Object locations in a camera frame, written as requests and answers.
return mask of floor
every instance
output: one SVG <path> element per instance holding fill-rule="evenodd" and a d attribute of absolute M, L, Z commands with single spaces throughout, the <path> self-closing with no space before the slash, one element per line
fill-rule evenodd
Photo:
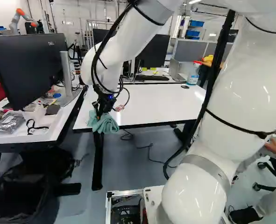
<path fill-rule="evenodd" d="M 137 147 L 153 143 L 150 151 L 151 158 L 166 161 L 180 147 L 180 142 L 175 137 L 173 129 L 170 126 L 161 126 L 130 129 L 129 131 L 135 134 L 132 141 L 120 139 L 120 136 L 124 134 L 122 130 L 117 134 L 105 136 L 104 187 L 95 192 L 91 191 L 94 156 L 92 134 L 73 134 L 70 130 L 61 147 L 72 151 L 76 159 L 86 156 L 84 156 L 80 167 L 74 170 L 72 178 L 66 182 L 81 182 L 82 191 L 78 196 L 65 196 L 60 199 L 61 204 L 56 224 L 105 223 L 107 191 L 142 189 L 165 184 L 163 165 L 148 161 L 147 148 L 137 149 Z M 171 165 L 177 165 L 182 157 L 183 155 L 180 155 Z M 18 155 L 4 154 L 0 171 L 4 171 L 6 167 L 19 162 Z M 251 188 L 253 182 L 276 186 L 276 178 L 268 170 L 259 170 L 256 163 L 252 164 L 233 185 L 226 205 L 227 212 L 229 205 L 233 206 L 234 209 L 245 208 L 255 204 L 261 196 L 268 193 L 263 190 L 253 191 Z M 276 224 L 276 215 L 265 218 L 260 223 Z"/>

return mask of hand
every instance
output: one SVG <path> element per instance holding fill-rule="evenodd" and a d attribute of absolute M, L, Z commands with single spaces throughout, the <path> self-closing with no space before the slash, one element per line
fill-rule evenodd
<path fill-rule="evenodd" d="M 270 139 L 270 143 L 265 143 L 264 146 L 267 150 L 276 154 L 276 141 L 273 138 Z"/>

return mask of keyboard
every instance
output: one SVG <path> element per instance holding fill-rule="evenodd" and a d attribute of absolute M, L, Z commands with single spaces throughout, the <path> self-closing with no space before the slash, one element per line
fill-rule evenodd
<path fill-rule="evenodd" d="M 154 81 L 168 81 L 169 78 L 166 76 L 144 76 L 144 75 L 136 75 L 135 81 L 146 81 L 146 80 L 154 80 Z"/>

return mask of bottle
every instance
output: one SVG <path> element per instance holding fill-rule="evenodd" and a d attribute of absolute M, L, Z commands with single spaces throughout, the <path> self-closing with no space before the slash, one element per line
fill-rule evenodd
<path fill-rule="evenodd" d="M 198 74 L 198 71 L 199 71 L 199 68 L 200 68 L 200 65 L 202 65 L 202 63 L 200 61 L 194 61 L 194 72 L 191 72 L 187 78 L 187 81 L 186 83 L 188 85 L 196 85 L 197 82 L 198 82 L 198 79 L 199 79 L 199 74 Z"/>

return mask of silver metal ring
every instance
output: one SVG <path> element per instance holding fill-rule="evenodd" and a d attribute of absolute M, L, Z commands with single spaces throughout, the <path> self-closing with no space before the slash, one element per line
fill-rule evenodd
<path fill-rule="evenodd" d="M 216 164 L 208 160 L 207 158 L 204 158 L 199 155 L 187 155 L 184 157 L 184 159 L 181 161 L 181 163 L 189 163 L 193 164 L 203 170 L 205 170 L 207 173 L 209 173 L 211 176 L 213 176 L 222 186 L 224 189 L 226 195 L 228 196 L 228 193 L 230 191 L 230 181 L 228 180 L 226 174 L 221 170 Z"/>

